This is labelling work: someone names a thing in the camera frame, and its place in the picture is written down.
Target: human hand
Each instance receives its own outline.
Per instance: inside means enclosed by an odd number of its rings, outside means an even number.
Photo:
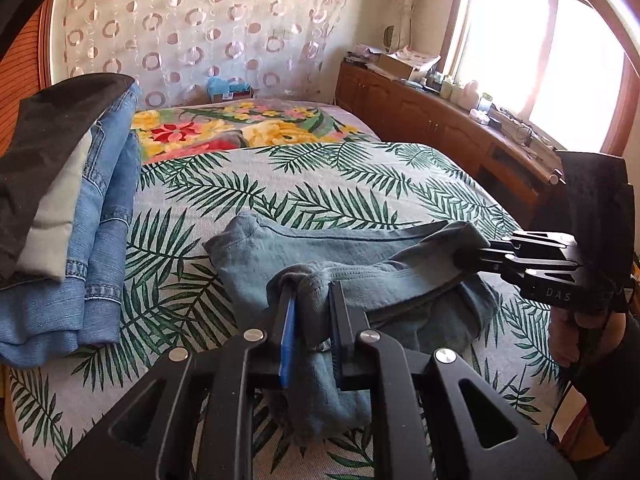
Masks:
[[[549,323],[549,350],[551,357],[561,367],[569,367],[580,359],[578,348],[578,326],[583,328],[601,328],[607,319],[607,313],[598,316],[588,314],[573,314],[569,310],[551,307],[551,322]],[[590,363],[594,363],[613,352],[622,341],[626,329],[626,314],[613,312],[609,322],[602,332],[600,343],[591,355]]]

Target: bed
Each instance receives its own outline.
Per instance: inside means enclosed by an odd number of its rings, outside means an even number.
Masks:
[[[284,110],[264,110],[251,104],[172,108],[134,120],[147,164],[129,234],[121,343],[83,348],[35,370],[8,371],[8,415],[17,423],[25,457],[44,479],[162,352],[178,345],[215,348],[236,332],[233,305],[202,243],[239,211],[251,209],[303,229],[395,229],[463,219],[497,238],[517,228],[471,177],[433,148],[379,142],[339,108],[286,104]],[[299,139],[284,139],[298,142],[280,143],[279,136],[252,136],[252,128],[277,120],[267,112],[282,117],[287,110],[314,139],[300,133]],[[226,122],[216,123],[213,135],[194,134],[193,142],[180,145],[181,124],[193,123],[188,127],[198,133],[195,124],[219,120]],[[165,128],[157,145],[161,132],[153,130],[159,124],[176,128]],[[153,143],[145,144],[145,136]],[[212,143],[229,136],[238,146]],[[558,402],[558,369],[546,342],[549,308],[523,300],[497,276],[485,278],[500,292],[500,310],[463,357],[542,431]],[[305,449],[283,438],[264,400],[254,409],[254,421],[254,478],[372,478],[367,428]]]

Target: blue jeans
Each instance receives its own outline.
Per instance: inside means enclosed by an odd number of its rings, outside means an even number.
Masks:
[[[92,145],[62,283],[33,281],[0,290],[0,362],[40,366],[79,345],[117,342],[127,232],[140,172],[130,131],[140,88],[133,84],[92,126]]]

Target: dark brown garment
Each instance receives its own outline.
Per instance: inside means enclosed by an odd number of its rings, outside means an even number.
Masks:
[[[71,152],[133,82],[122,74],[81,75],[20,101],[14,136],[0,158],[0,277],[14,273],[40,199]]]

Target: folded clothing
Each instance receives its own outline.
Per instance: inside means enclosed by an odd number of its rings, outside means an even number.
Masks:
[[[458,247],[487,246],[466,222],[306,231],[251,213],[240,213],[205,244],[240,330],[269,332],[282,287],[291,283],[296,289],[299,330],[289,387],[264,394],[275,420],[300,446],[370,422],[368,393],[335,386],[325,344],[329,282],[339,280],[347,304],[367,310],[374,327],[406,348],[462,352],[494,316],[497,295],[477,274],[455,267],[452,254]]]
[[[140,172],[138,138],[129,129],[139,95],[138,85],[131,85],[91,128],[64,282],[21,275],[0,290],[0,361],[39,366],[80,344],[118,341]]]
[[[134,82],[114,73],[64,80],[20,101],[0,157],[0,277],[15,270],[43,195],[94,121]]]
[[[80,194],[82,168],[90,147],[91,131],[88,131],[40,200],[16,270],[59,282],[65,279],[66,250]]]

